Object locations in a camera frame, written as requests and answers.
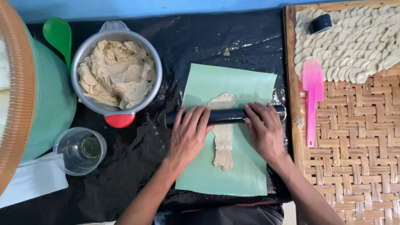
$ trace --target black rolling pin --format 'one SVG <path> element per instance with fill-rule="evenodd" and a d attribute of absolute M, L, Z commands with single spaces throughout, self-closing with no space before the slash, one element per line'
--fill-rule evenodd
<path fill-rule="evenodd" d="M 274 105 L 278 112 L 279 118 L 286 118 L 286 108 L 283 105 Z M 172 128 L 174 126 L 175 117 L 178 112 L 168 112 L 165 114 L 165 127 Z M 244 123 L 244 118 L 248 117 L 243 108 L 229 109 L 213 109 L 208 119 L 208 125 L 212 124 L 229 124 L 229 123 Z"/>

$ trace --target white paper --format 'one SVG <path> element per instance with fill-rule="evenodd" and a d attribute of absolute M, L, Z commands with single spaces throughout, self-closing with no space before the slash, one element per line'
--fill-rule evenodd
<path fill-rule="evenodd" d="M 65 173 L 57 166 L 54 156 L 48 153 L 20 164 L 0 196 L 0 208 L 67 188 Z"/>

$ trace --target pot handle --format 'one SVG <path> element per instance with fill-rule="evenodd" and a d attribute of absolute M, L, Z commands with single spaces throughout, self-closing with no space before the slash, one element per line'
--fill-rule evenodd
<path fill-rule="evenodd" d="M 114 20 L 103 23 L 100 31 L 105 30 L 129 30 L 129 28 L 121 20 Z"/>
<path fill-rule="evenodd" d="M 115 128 L 124 128 L 133 122 L 135 114 L 116 114 L 104 117 L 106 122 Z"/>

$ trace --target blue wall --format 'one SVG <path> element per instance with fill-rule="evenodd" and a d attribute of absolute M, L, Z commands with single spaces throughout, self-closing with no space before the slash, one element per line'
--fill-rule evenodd
<path fill-rule="evenodd" d="M 223 12 L 277 7 L 307 0 L 8 0 L 25 23 L 51 17 L 69 21 L 107 20 L 193 12 Z"/>

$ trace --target bamboo tray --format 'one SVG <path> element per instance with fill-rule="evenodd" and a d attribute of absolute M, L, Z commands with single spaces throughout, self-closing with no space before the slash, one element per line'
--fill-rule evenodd
<path fill-rule="evenodd" d="M 305 114 L 305 93 L 294 72 L 296 11 L 336 11 L 364 5 L 395 7 L 400 0 L 288 5 L 284 10 L 290 116 Z M 315 148 L 306 126 L 292 122 L 294 162 L 346 224 L 400 224 L 400 63 L 364 84 L 325 82 L 317 103 Z"/>

